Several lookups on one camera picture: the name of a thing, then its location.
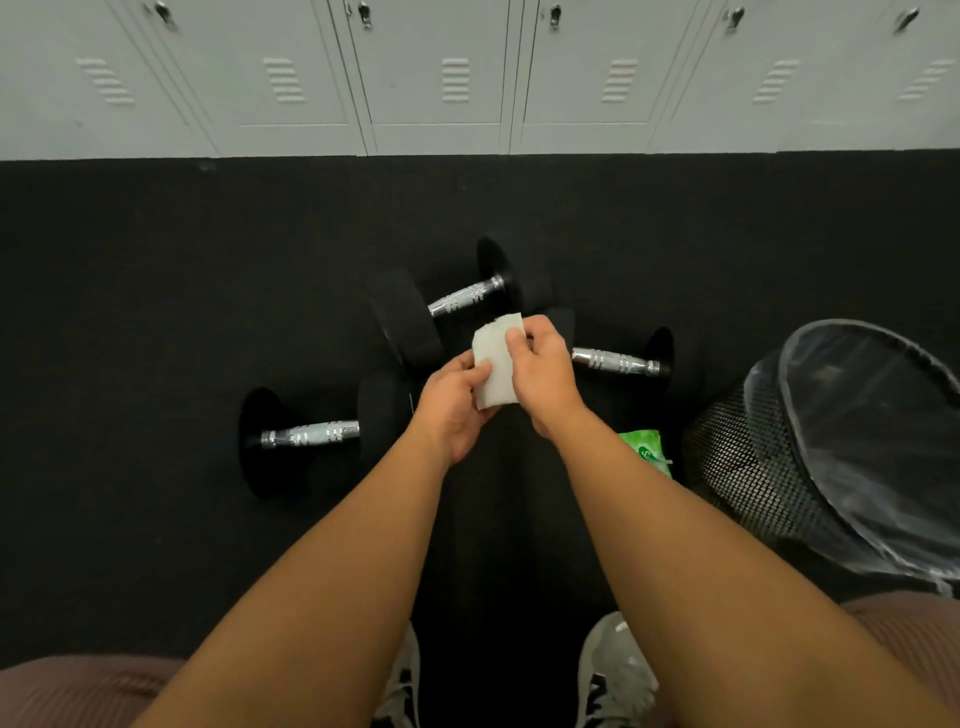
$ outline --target white locker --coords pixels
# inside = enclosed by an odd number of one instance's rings
[[[952,146],[960,115],[960,2],[895,3],[826,80],[784,149]]]
[[[664,114],[664,152],[775,152],[891,0],[731,0]]]
[[[221,154],[364,154],[324,0],[113,1]]]
[[[101,0],[4,0],[0,68],[0,159],[213,152]]]
[[[540,0],[518,150],[644,151],[697,6],[698,0]]]
[[[510,0],[350,0],[346,8],[372,153],[507,151]]]

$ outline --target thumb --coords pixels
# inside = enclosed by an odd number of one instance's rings
[[[473,367],[473,369],[464,370],[463,378],[470,389],[472,389],[473,387],[479,387],[487,381],[492,370],[493,364],[490,363],[489,359],[484,359]]]
[[[507,329],[507,351],[510,352],[510,358],[514,362],[523,361],[534,353],[530,351],[530,345],[527,344],[527,336],[519,328]]]

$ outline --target hand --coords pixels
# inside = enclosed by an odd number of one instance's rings
[[[473,390],[487,381],[491,363],[473,366],[473,351],[464,352],[434,372],[420,393],[412,428],[426,432],[440,448],[447,466],[459,463],[473,448],[480,428],[499,407],[478,412]]]
[[[564,338],[546,316],[523,320],[507,331],[507,349],[514,360],[514,391],[530,414],[534,428],[548,440],[550,428],[562,418],[584,408],[573,377],[573,362]],[[527,336],[533,339],[532,345]]]

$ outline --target dumbbell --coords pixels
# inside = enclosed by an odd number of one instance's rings
[[[434,323],[440,316],[491,298],[503,300],[510,311],[533,312],[550,305],[553,284],[531,246],[485,235],[477,241],[477,264],[483,280],[430,304],[402,268],[368,278],[373,315],[406,371],[432,372],[444,363],[444,345]]]
[[[357,419],[297,425],[290,410],[266,387],[244,397],[237,426],[240,469],[260,498],[301,488],[309,454],[317,446],[360,438],[365,471],[403,434],[413,411],[410,387],[394,372],[368,376],[357,390]]]
[[[577,323],[572,308],[555,306],[544,314],[564,338],[574,364],[600,372],[648,376],[660,382],[663,398],[671,404],[694,400],[703,389],[703,355],[695,337],[678,337],[674,329],[660,327],[647,341],[642,356],[584,349],[572,345]]]

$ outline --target white tissue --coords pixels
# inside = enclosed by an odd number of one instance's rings
[[[491,324],[480,327],[473,334],[473,360],[490,360],[490,378],[474,390],[477,409],[487,409],[498,404],[516,402],[514,392],[514,360],[507,351],[507,331],[519,328],[523,331],[523,317],[508,313]]]

